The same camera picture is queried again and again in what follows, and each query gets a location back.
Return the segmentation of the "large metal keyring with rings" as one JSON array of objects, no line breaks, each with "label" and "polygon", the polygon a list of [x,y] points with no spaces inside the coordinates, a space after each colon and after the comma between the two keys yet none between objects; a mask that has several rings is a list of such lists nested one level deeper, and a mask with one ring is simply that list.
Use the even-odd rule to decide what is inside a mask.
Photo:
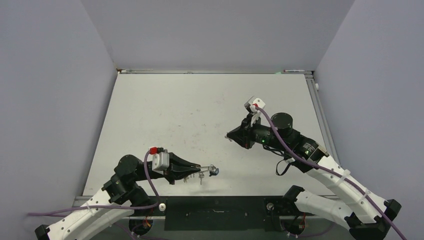
[{"label": "large metal keyring with rings", "polygon": [[197,168],[199,169],[199,171],[195,172],[195,173],[191,173],[188,176],[186,176],[183,179],[184,183],[187,183],[190,179],[198,179],[199,184],[202,185],[203,179],[205,177],[217,176],[220,172],[219,168],[214,166],[213,164],[211,164],[209,166],[199,166]]}]

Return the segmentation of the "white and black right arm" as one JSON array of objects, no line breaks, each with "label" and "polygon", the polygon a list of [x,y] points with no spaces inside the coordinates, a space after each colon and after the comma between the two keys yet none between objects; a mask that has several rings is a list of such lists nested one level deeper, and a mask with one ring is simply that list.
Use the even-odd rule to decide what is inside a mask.
[{"label": "white and black right arm", "polygon": [[356,240],[383,240],[401,204],[360,184],[323,146],[295,130],[288,113],[276,113],[270,121],[272,126],[262,125],[258,114],[249,113],[226,137],[245,149],[261,144],[263,149],[282,156],[287,167],[316,179],[339,198],[331,200],[293,185],[283,196],[283,209],[289,214],[310,213],[329,220],[347,229]]}]

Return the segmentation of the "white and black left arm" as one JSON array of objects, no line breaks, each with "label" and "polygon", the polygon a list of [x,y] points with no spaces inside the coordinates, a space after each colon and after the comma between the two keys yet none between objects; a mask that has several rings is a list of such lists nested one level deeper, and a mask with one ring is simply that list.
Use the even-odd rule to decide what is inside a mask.
[{"label": "white and black left arm", "polygon": [[132,214],[143,215],[159,208],[161,198],[153,184],[164,178],[176,181],[201,172],[202,167],[152,147],[141,160],[124,155],[114,168],[112,177],[83,205],[65,210],[66,216],[56,223],[42,224],[35,229],[38,240],[86,240],[119,219]]}]

